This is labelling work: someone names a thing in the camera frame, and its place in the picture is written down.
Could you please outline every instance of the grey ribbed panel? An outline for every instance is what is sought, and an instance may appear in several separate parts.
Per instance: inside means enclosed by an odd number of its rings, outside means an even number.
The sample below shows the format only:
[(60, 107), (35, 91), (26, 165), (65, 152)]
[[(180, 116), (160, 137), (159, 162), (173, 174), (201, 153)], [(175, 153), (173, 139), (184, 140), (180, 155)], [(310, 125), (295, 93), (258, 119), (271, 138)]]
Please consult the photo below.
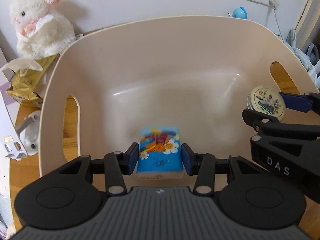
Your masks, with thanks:
[(274, 231), (250, 229), (227, 218), (212, 199), (187, 187), (135, 187), (110, 198), (100, 213), (70, 229), (23, 228), (13, 240), (310, 240), (296, 226)]

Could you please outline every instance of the white flower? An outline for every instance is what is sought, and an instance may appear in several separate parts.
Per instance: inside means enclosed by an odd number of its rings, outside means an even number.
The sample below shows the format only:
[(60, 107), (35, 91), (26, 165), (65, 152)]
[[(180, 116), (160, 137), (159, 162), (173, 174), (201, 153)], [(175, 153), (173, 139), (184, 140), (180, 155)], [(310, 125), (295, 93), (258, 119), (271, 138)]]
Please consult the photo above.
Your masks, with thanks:
[(173, 138), (171, 138), (165, 145), (164, 154), (177, 153), (179, 148), (179, 143), (176, 143)]
[(146, 151), (141, 152), (141, 153), (139, 154), (139, 157), (140, 157), (142, 160), (147, 159), (148, 156), (149, 156), (149, 154), (148, 154)]

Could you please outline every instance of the white fur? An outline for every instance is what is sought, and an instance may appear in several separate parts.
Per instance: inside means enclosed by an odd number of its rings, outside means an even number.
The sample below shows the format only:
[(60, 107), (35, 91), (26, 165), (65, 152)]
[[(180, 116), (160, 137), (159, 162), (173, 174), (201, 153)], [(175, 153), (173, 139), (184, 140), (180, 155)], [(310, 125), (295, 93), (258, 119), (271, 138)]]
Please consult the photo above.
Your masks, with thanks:
[[(17, 52), (23, 57), (38, 59), (62, 53), (75, 40), (72, 24), (54, 9), (60, 0), (13, 0), (10, 5), (10, 18), (16, 29)], [(22, 36), (24, 28), (47, 14), (54, 18), (43, 25), (32, 36)]]

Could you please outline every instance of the beige plastic basket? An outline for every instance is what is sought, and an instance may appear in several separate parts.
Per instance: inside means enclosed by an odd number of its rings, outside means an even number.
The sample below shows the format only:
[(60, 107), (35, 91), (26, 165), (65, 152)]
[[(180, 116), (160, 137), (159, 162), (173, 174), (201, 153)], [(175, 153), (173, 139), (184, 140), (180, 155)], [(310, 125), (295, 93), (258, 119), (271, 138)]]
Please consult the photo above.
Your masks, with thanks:
[[(318, 90), (290, 50), (267, 28), (249, 20), (186, 16), (145, 20), (95, 32), (61, 56), (41, 116), (40, 174), (66, 162), (62, 150), (66, 98), (77, 101), (79, 155), (103, 158), (140, 139), (140, 128), (180, 128), (181, 143), (217, 158), (251, 159), (254, 130), (241, 117), (259, 85), (279, 88), (270, 74), (278, 61), (299, 92)], [(320, 124), (314, 113), (288, 110), (283, 122)], [(133, 185), (193, 187), (195, 176)], [(216, 186), (226, 183), (225, 176)], [(104, 187), (95, 176), (94, 185)]]

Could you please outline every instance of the plush toy head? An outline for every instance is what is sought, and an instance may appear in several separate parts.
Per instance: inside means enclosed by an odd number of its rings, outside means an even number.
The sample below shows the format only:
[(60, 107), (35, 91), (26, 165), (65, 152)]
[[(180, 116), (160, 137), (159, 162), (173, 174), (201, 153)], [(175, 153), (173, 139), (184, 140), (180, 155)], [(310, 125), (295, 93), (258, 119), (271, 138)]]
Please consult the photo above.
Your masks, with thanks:
[(24, 29), (49, 13), (50, 8), (61, 0), (12, 0), (10, 18), (16, 31)]

